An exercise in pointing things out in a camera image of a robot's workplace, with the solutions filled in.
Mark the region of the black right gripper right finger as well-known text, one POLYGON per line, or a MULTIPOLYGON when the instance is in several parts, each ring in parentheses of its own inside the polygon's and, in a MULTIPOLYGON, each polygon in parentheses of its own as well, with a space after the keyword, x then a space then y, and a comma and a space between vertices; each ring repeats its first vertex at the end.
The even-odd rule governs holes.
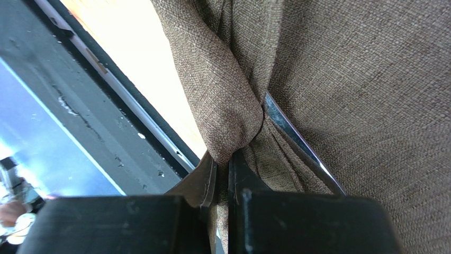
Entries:
POLYGON ((372 199, 277 192, 229 161, 229 253, 403 253, 390 216, 372 199))

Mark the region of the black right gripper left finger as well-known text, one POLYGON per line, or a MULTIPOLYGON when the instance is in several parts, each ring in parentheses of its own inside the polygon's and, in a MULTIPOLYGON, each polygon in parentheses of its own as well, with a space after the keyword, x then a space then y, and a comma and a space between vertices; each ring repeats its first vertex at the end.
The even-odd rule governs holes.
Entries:
POLYGON ((214 253, 217 172, 206 153, 163 195, 47 201, 18 253, 214 253))

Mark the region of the silver table knife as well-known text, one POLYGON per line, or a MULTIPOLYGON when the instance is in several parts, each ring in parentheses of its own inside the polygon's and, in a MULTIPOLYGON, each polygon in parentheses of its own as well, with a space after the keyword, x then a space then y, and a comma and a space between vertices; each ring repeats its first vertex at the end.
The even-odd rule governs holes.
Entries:
POLYGON ((304 164, 336 195, 346 196, 344 188, 313 151, 300 132, 294 127, 269 92, 265 93, 264 105, 276 127, 288 137, 288 143, 304 164))

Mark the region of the olive brown cloth napkin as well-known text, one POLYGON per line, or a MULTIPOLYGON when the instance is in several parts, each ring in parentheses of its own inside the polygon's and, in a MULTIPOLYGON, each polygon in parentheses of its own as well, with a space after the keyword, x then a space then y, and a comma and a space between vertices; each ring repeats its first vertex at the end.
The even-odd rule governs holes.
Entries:
POLYGON ((269 119, 270 93, 407 253, 450 253, 450 1, 153 1, 210 155, 273 190, 330 193, 269 119))

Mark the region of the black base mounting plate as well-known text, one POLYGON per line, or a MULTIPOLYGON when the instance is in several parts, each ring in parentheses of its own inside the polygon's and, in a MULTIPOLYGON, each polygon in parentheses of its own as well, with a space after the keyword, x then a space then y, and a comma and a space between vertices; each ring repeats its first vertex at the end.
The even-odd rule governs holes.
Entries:
POLYGON ((43 197, 165 193, 199 158, 60 1, 1 1, 1 158, 43 197))

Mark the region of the colourful clutter below table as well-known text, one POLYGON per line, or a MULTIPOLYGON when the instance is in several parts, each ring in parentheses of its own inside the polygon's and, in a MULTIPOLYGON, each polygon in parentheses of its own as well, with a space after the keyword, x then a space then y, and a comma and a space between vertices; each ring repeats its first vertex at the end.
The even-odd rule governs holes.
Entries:
POLYGON ((18 173, 12 157, 1 159, 1 251, 15 253, 45 201, 18 173))

